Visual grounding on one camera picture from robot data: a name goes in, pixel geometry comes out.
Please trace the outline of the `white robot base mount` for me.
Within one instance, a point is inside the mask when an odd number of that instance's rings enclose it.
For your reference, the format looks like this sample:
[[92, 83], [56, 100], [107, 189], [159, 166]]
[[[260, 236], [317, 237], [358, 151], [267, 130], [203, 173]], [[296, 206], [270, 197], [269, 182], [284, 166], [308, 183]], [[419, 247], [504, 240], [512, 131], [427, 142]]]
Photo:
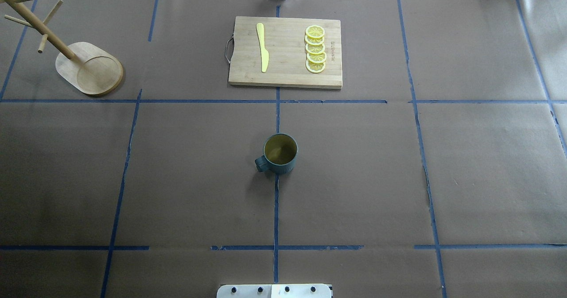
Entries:
[[226, 284], [218, 288], [217, 298], [332, 298], [332, 286], [323, 283]]

